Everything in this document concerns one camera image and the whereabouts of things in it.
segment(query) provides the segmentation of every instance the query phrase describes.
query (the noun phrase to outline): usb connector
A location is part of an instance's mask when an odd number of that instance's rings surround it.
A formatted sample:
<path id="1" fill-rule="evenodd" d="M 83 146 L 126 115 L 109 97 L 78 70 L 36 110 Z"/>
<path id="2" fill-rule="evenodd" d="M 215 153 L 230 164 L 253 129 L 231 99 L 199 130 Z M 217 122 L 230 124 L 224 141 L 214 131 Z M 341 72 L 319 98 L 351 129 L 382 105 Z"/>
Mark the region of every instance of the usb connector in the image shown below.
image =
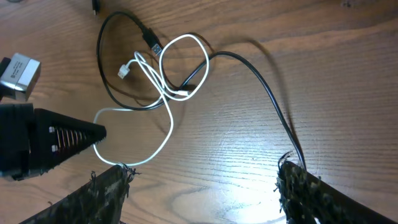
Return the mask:
<path id="1" fill-rule="evenodd" d="M 147 42 L 147 45 L 155 52 L 156 55 L 159 55 L 162 52 L 162 44 L 152 29 L 144 30 L 142 32 L 142 38 Z"/>

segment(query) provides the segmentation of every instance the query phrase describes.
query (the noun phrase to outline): white usb plug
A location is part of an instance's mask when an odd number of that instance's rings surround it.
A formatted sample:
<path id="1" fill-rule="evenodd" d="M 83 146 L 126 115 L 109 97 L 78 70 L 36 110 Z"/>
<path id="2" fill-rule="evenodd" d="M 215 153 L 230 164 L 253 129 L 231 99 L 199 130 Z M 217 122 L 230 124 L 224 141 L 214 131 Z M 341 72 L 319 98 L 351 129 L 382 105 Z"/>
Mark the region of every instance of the white usb plug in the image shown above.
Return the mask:
<path id="1" fill-rule="evenodd" d="M 129 72 L 129 67 L 127 67 L 127 65 L 122 65 L 122 67 L 119 69 L 118 75 L 121 79 L 123 79 Z"/>

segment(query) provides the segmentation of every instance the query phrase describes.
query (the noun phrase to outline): wood grain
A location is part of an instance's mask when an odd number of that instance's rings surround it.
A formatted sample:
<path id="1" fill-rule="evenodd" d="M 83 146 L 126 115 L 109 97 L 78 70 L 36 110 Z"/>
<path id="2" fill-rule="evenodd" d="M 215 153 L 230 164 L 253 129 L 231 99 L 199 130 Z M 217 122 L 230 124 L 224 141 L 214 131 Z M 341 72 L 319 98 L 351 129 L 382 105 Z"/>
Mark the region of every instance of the wood grain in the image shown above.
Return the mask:
<path id="1" fill-rule="evenodd" d="M 104 2 L 94 17 L 91 1 L 1 1 L 0 55 L 20 52 L 42 62 L 29 100 L 36 108 L 92 121 L 98 109 L 114 106 L 95 57 L 110 12 L 132 10 L 163 43 L 197 32 L 215 50 L 236 52 L 262 73 L 311 173 L 398 221 L 398 1 L 362 2 L 347 8 L 337 0 L 120 0 Z M 136 68 L 127 80 L 116 75 L 135 50 L 148 50 L 139 29 L 114 19 L 103 45 L 109 82 L 157 97 Z M 201 60 L 196 44 L 183 40 L 167 53 L 165 69 L 179 83 Z M 153 161 L 137 167 L 142 175 L 132 182 L 123 221 L 283 223 L 272 190 L 277 160 L 293 147 L 255 76 L 235 60 L 217 58 L 198 94 L 170 105 L 175 131 Z M 165 108 L 109 112 L 100 123 L 108 130 L 101 153 L 123 162 L 145 159 L 169 128 Z M 0 180 L 0 223 L 30 217 L 85 184 L 91 170 L 107 168 L 88 149 L 42 177 Z"/>

